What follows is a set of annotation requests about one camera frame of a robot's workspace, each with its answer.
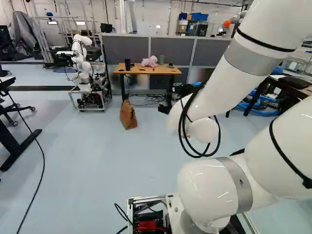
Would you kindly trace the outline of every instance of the orange cap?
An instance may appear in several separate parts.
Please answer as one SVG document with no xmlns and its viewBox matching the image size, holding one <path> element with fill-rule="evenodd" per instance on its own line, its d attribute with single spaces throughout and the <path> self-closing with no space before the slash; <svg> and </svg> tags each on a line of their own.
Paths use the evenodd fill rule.
<svg viewBox="0 0 312 234">
<path fill-rule="evenodd" d="M 223 23 L 223 27 L 225 27 L 225 28 L 229 28 L 230 25 L 231 25 L 231 21 L 230 21 L 230 20 L 226 20 L 226 21 L 224 21 L 224 23 Z"/>
</svg>

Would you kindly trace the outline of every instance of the black desk leg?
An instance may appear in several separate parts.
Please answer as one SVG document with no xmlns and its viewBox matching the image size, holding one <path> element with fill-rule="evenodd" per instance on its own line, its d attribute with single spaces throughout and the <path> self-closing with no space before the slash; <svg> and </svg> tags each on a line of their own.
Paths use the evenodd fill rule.
<svg viewBox="0 0 312 234">
<path fill-rule="evenodd" d="M 25 149 L 35 140 L 35 138 L 42 132 L 42 129 L 36 129 L 25 141 L 20 145 L 0 120 L 0 142 L 10 153 L 10 156 L 0 167 L 0 171 L 6 172 L 11 168 L 13 163 L 25 151 Z"/>
<path fill-rule="evenodd" d="M 169 86 L 168 86 L 167 94 L 166 94 L 167 106 L 164 106 L 162 104 L 160 104 L 158 106 L 158 111 L 162 112 L 164 114 L 167 114 L 167 115 L 169 114 L 169 112 L 170 112 L 170 110 L 172 108 L 171 100 L 172 100 L 172 88 L 174 86 L 174 81 L 175 81 L 175 76 L 174 75 L 170 76 Z"/>
<path fill-rule="evenodd" d="M 258 101 L 258 98 L 260 97 L 260 95 L 262 93 L 264 93 L 266 87 L 267 87 L 266 82 L 262 82 L 261 84 L 259 84 L 255 94 L 253 95 L 253 98 L 251 99 L 251 101 L 249 102 L 249 105 L 247 106 L 247 108 L 244 111 L 244 116 L 247 116 L 249 114 L 249 112 L 252 110 L 254 104 Z"/>
<path fill-rule="evenodd" d="M 121 96 L 122 96 L 122 102 L 123 102 L 127 98 L 126 91 L 125 91 L 124 74 L 120 74 L 119 79 L 120 79 Z"/>
</svg>

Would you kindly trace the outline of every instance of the gray fabric cover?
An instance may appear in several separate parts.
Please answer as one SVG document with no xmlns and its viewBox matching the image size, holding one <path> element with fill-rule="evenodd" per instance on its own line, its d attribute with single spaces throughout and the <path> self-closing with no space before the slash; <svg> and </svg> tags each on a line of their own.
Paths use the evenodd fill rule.
<svg viewBox="0 0 312 234">
<path fill-rule="evenodd" d="M 11 39 L 18 43 L 20 39 L 27 44 L 30 49 L 34 49 L 37 43 L 32 31 L 33 19 L 22 11 L 14 11 L 12 25 L 10 28 Z"/>
</svg>

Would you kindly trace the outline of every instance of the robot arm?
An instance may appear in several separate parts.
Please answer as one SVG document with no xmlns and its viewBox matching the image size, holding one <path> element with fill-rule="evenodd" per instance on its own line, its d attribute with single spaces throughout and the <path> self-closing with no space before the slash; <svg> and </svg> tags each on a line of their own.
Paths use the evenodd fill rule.
<svg viewBox="0 0 312 234">
<path fill-rule="evenodd" d="M 253 2 L 209 81 L 191 103 L 188 134 L 201 142 L 211 142 L 217 136 L 218 127 L 208 117 L 234 108 L 301 44 L 309 33 L 311 5 L 306 0 Z M 177 102 L 169 113 L 167 128 L 176 135 L 182 106 L 190 96 Z"/>
<path fill-rule="evenodd" d="M 308 0 L 253 1 L 205 87 L 191 103 L 191 95 L 186 96 L 170 111 L 168 129 L 178 133 L 180 115 L 189 104 L 188 134 L 211 142 L 218 128 L 208 117 L 235 107 L 300 45 L 309 33 L 311 7 Z M 183 167 L 178 189 L 186 214 L 202 231 L 215 234 L 231 215 L 273 204 L 279 197 L 312 197 L 311 127 L 309 97 L 254 137 L 244 153 Z"/>
<path fill-rule="evenodd" d="M 87 62 L 87 50 L 85 46 L 92 45 L 90 38 L 76 34 L 74 36 L 73 45 L 72 45 L 72 61 L 77 65 L 79 73 L 79 83 L 87 85 L 90 81 L 90 72 L 92 70 L 91 64 Z"/>
</svg>

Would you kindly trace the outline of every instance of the pink stuffed toy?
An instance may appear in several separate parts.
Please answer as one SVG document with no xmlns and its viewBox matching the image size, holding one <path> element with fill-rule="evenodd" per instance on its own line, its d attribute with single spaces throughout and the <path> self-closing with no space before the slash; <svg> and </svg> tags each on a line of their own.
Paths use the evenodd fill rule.
<svg viewBox="0 0 312 234">
<path fill-rule="evenodd" d="M 144 58 L 141 63 L 141 66 L 142 67 L 147 67 L 147 66 L 157 67 L 157 61 L 158 59 L 156 58 L 156 56 L 152 55 L 150 58 Z"/>
</svg>

